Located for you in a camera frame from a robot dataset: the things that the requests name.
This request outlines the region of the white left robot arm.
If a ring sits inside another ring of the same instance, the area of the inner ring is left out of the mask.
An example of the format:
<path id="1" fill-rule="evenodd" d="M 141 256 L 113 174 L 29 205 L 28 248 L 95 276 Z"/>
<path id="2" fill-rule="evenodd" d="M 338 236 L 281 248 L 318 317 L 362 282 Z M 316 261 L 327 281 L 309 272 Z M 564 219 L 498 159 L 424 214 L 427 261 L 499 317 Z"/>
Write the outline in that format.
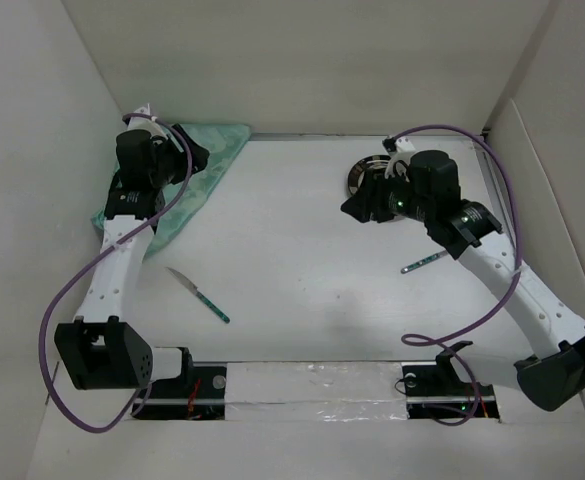
<path id="1" fill-rule="evenodd" d="M 153 347 L 128 323 L 143 259 L 164 211 L 164 190 L 204 170 L 208 150 L 178 126 L 134 118 L 116 138 L 119 168 L 104 207 L 102 251 L 74 319 L 57 325 L 54 342 L 80 390 L 144 389 L 160 384 L 173 396 L 194 387 L 183 347 Z"/>

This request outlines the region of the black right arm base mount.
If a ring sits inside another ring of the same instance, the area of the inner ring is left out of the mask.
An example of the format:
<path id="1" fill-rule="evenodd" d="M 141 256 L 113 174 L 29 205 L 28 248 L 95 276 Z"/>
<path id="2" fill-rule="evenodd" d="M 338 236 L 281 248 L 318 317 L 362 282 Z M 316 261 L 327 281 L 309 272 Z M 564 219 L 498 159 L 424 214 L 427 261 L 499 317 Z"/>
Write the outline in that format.
<path id="1" fill-rule="evenodd" d="M 478 385 L 474 395 L 469 380 L 461 380 L 447 353 L 434 360 L 401 363 L 401 376 L 394 389 L 406 400 L 409 419 L 430 419 L 443 423 L 458 423 L 466 418 L 477 403 L 473 418 L 500 418 L 494 388 Z"/>

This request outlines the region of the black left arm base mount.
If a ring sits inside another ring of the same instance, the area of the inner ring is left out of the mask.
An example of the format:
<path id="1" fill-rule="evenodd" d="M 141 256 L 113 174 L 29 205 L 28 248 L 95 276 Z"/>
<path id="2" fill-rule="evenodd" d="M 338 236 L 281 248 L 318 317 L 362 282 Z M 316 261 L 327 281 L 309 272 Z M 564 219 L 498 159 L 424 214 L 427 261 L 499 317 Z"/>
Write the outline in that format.
<path id="1" fill-rule="evenodd" d="M 186 379 L 154 382 L 135 400 L 137 420 L 220 421 L 225 419 L 227 365 L 195 363 Z"/>

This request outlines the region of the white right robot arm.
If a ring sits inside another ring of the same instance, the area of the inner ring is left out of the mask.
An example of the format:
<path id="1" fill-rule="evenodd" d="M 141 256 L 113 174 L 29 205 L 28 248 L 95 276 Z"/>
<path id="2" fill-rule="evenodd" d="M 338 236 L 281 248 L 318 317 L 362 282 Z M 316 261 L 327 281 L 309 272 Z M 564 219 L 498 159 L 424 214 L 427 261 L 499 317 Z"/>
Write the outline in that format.
<path id="1" fill-rule="evenodd" d="M 505 370 L 537 407 L 552 412 L 585 389 L 585 320 L 518 257 L 501 223 L 483 204 L 462 198 L 458 166 L 439 150 L 359 161 L 349 172 L 342 212 L 360 223 L 399 217 L 478 278 L 526 337 L 532 354 Z"/>

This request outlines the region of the green patterned cloth placemat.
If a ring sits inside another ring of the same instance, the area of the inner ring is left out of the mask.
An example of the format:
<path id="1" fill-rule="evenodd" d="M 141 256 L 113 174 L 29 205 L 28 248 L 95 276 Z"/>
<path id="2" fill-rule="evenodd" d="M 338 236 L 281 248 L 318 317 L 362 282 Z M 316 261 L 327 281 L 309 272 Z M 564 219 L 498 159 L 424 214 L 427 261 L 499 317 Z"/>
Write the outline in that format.
<path id="1" fill-rule="evenodd" d="M 180 184 L 164 187 L 165 201 L 178 202 L 159 220 L 146 258 L 165 249 L 203 208 L 251 136 L 251 129 L 243 124 L 174 124 L 172 128 L 190 146 L 191 178 L 182 195 Z"/>

